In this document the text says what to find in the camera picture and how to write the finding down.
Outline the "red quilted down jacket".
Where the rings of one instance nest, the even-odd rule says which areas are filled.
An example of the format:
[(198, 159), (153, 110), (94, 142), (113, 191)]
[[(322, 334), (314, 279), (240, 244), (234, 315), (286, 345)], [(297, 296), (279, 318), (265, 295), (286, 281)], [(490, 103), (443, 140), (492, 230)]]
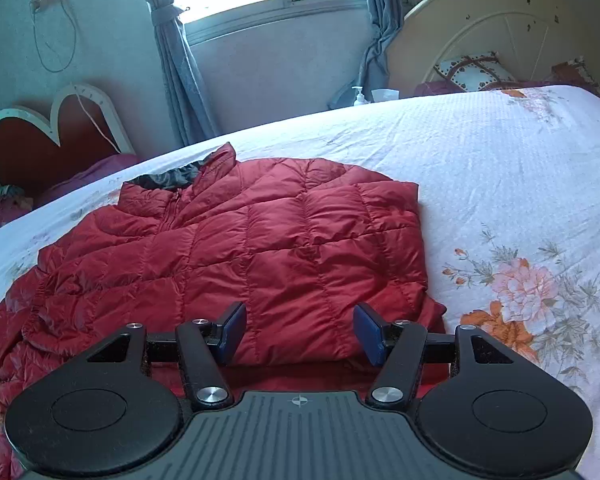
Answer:
[(238, 301), (234, 388), (362, 391), (355, 305), (437, 332), (427, 289), (415, 183), (321, 158), (238, 162), (224, 145), (177, 188), (126, 182), (38, 253), (0, 302), (0, 400), (126, 324), (170, 332)]

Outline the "white floral bed sheet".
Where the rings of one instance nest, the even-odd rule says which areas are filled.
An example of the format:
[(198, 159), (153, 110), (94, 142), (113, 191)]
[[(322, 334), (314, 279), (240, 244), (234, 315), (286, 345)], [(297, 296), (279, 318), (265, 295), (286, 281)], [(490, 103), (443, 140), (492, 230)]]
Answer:
[(423, 96), (229, 134), (242, 162), (324, 158), (419, 186), (429, 291), (580, 394), (600, 479), (600, 99), (568, 86)]

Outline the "purple pillow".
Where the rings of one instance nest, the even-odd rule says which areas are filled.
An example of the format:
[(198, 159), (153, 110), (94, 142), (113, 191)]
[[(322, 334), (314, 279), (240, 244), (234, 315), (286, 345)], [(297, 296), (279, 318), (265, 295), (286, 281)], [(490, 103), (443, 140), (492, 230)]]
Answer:
[(93, 166), (78, 172), (73, 177), (54, 184), (33, 200), (33, 206), (38, 209), (59, 197), (67, 195), (78, 188), (91, 184), (118, 171), (134, 166), (140, 159), (133, 154), (117, 154), (95, 162)]

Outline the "grey-blue left curtain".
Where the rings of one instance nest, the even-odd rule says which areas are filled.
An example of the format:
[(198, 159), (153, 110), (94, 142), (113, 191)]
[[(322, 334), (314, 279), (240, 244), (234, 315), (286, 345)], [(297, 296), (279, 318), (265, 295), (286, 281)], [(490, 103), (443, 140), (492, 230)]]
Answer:
[(211, 139), (218, 134), (218, 127), (204, 78), (180, 20), (184, 10), (175, 0), (145, 2), (154, 28), (173, 129), (185, 145)]

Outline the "grey-blue curtain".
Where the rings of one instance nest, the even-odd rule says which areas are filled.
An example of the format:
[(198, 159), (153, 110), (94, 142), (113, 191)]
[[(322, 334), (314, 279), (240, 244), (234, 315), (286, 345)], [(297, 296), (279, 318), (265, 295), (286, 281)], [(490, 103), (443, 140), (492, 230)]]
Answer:
[(185, 145), (211, 139), (218, 134), (218, 127), (204, 78), (180, 20), (184, 10), (175, 0), (145, 2), (154, 28), (173, 129)]
[(352, 106), (355, 100), (354, 87), (361, 87), (366, 99), (372, 91), (387, 88), (389, 66), (387, 51), (400, 32), (404, 13), (402, 0), (366, 0), (372, 39), (364, 50), (358, 74), (343, 86), (328, 103), (330, 110)]

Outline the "blue and red pillow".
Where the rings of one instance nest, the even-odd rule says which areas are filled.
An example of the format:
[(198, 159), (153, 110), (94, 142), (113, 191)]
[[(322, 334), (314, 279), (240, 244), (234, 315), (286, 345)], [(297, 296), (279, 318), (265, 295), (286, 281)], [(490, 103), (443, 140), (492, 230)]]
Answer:
[(15, 185), (0, 186), (0, 228), (33, 210), (33, 200)]

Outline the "white pump bottle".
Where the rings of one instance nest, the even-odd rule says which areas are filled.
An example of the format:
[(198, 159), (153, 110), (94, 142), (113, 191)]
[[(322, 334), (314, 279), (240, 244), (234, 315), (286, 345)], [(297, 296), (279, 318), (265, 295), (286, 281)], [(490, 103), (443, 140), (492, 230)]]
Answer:
[(364, 96), (362, 87), (354, 86), (352, 88), (352, 90), (354, 91), (354, 101), (353, 101), (354, 106), (366, 105), (368, 103), (368, 101), (366, 100), (366, 97)]

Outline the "white tissue box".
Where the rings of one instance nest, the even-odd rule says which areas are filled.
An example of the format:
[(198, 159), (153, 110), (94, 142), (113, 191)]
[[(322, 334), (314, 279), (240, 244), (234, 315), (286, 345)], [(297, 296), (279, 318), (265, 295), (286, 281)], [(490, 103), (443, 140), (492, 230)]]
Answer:
[(372, 98), (375, 103), (396, 101), (400, 99), (400, 91), (396, 89), (378, 88), (372, 91)]

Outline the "red heart-shaped headboard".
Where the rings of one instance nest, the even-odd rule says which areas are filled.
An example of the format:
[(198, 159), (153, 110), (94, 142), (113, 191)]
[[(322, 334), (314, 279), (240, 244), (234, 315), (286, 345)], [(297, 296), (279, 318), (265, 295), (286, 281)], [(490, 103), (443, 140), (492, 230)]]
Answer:
[(0, 186), (35, 197), (118, 155), (136, 155), (114, 103), (91, 84), (56, 93), (50, 114), (29, 107), (0, 110)]

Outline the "patterned square cushion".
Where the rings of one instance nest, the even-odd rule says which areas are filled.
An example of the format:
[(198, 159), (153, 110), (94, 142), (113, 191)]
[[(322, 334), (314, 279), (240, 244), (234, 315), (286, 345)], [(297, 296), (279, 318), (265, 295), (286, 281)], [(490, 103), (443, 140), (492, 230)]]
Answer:
[(434, 71), (465, 92), (501, 90), (518, 84), (494, 51), (449, 58), (434, 64)]

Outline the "cream round headboard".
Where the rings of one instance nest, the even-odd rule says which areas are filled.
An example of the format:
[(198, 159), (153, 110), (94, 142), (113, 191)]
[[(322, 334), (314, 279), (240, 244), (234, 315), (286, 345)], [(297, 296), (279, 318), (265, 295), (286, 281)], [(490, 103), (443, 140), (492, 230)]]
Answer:
[(579, 56), (594, 68), (596, 47), (564, 0), (422, 0), (388, 47), (389, 86), (410, 96), (437, 63), (488, 51), (516, 79), (541, 80)]

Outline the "grey-blue right curtain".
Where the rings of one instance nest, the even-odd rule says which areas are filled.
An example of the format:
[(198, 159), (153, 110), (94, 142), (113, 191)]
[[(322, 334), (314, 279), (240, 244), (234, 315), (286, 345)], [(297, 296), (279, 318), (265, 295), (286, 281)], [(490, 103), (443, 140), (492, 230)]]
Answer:
[(358, 74), (343, 86), (328, 103), (330, 110), (352, 106), (355, 100), (354, 87), (361, 87), (366, 99), (372, 91), (387, 88), (389, 66), (387, 51), (400, 32), (404, 13), (402, 0), (366, 0), (372, 39), (364, 50)]

